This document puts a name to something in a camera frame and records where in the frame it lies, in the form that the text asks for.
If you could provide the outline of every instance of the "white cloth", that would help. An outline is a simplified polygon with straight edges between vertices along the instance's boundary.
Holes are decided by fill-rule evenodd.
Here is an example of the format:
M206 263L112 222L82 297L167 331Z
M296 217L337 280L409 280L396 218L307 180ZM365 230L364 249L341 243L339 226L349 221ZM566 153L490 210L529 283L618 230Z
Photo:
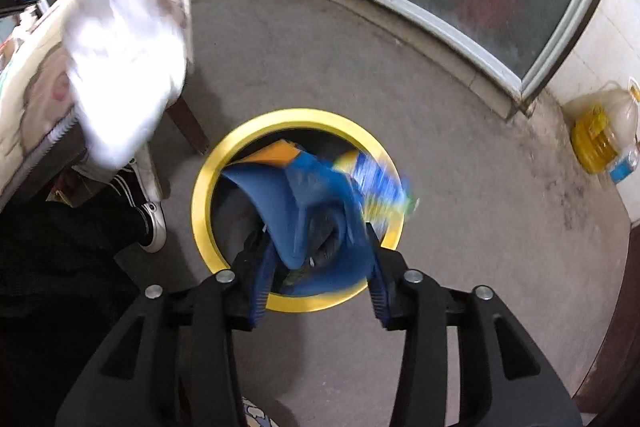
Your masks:
M90 154L101 166L126 164L180 95L181 23L171 0L78 0L66 20L68 76Z

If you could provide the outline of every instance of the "yellow bottle in cabinet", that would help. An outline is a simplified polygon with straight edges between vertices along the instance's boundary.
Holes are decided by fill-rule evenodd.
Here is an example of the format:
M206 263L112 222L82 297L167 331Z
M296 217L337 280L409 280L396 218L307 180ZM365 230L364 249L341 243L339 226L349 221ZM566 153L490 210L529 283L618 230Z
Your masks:
M604 91L575 123L571 144L580 165L590 174L603 172L620 152L636 142L640 89Z

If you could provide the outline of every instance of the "chair leg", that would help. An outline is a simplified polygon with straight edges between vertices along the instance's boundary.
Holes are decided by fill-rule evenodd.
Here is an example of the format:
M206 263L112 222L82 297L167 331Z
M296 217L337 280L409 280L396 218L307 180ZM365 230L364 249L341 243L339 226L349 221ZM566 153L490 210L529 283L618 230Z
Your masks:
M198 120L193 116L186 100L180 95L178 100L171 107L167 108L167 113L174 121L175 126L180 130L187 142L200 154L205 154L209 148L209 139L200 127Z

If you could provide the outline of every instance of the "gray concrete floor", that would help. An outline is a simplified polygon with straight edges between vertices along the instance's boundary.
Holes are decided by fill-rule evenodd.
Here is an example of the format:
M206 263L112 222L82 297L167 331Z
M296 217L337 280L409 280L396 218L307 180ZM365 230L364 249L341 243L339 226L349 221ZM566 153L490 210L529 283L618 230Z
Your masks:
M625 265L629 221L615 188L584 174L559 109L504 123L411 47L327 0L196 0L198 75L184 96L217 142L287 107L343 114L385 146L421 205L402 234L409 266L442 285L491 285L568 390L602 342ZM191 237L203 158L163 118L151 143L170 237L158 255L120 256L140 285L208 275ZM236 334L242 389L281 427L386 426L402 334L377 324L368 295L305 315L269 313ZM449 422L458 375L452 358Z

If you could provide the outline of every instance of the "silver screw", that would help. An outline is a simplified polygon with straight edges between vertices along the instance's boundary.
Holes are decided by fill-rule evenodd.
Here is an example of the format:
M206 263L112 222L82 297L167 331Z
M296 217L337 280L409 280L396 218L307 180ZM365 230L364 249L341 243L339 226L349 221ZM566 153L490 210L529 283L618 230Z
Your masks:
M478 286L476 295L483 301L488 301L494 296L494 291L489 286Z
M231 270L220 270L216 273L216 281L226 284L236 278L236 274Z
M162 286L159 284L152 284L147 286L145 290L145 297L147 299L157 299L162 295Z
M424 276L418 270L407 270L404 272L404 280L407 282L418 283L421 282Z

